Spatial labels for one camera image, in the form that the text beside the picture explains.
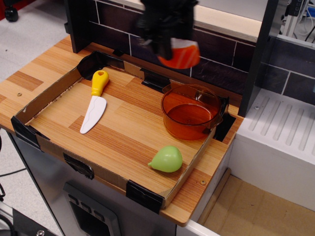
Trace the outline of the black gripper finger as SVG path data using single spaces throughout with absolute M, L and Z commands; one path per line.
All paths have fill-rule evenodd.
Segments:
M 172 38 L 192 40 L 193 38 L 193 24 L 186 24 L 180 22 L 172 29 Z
M 148 45 L 151 46 L 154 54 L 163 59 L 170 60 L 173 58 L 171 39 L 169 37 L 157 37 L 148 39 Z

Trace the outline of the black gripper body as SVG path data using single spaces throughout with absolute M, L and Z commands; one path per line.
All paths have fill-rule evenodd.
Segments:
M 142 0 L 144 12 L 137 26 L 145 44 L 157 37 L 172 38 L 173 27 L 180 23 L 194 24 L 196 0 Z

